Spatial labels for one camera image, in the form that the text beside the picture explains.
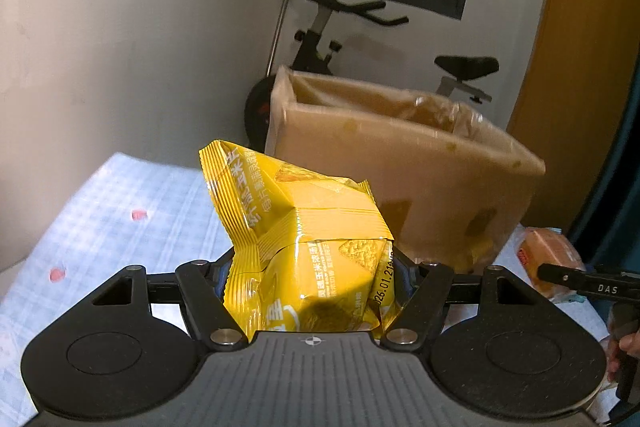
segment blue plaid tablecloth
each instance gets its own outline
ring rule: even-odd
[[[0,427],[36,412],[20,377],[26,345],[96,286],[128,264],[163,273],[230,247],[202,172],[112,156],[66,204],[0,303]],[[184,327],[177,305],[153,313]]]

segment brown wooden panel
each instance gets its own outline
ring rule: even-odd
[[[567,229],[609,152],[638,45],[640,0],[546,0],[508,131],[546,162],[528,225]]]

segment adjustment knob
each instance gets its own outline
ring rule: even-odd
[[[342,49],[342,44],[338,41],[331,41],[329,42],[329,49],[334,53],[339,53]]]

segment screw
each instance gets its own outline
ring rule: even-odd
[[[394,344],[413,344],[418,340],[418,333],[407,328],[397,328],[386,334],[386,339]]]
[[[242,333],[238,330],[222,328],[211,333],[209,338],[212,342],[220,344],[221,346],[233,346],[242,340]]]

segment exercise bike handlebar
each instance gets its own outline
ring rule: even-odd
[[[376,15],[369,13],[372,10],[380,10],[386,7],[386,2],[383,0],[376,1],[367,1],[361,2],[357,4],[345,4],[338,0],[309,0],[317,3],[319,6],[324,6],[329,10],[335,12],[345,12],[345,13],[353,13],[354,15],[359,15],[369,21],[375,22],[381,26],[399,26],[402,24],[407,24],[409,22],[408,17],[400,17],[398,19],[383,19]]]

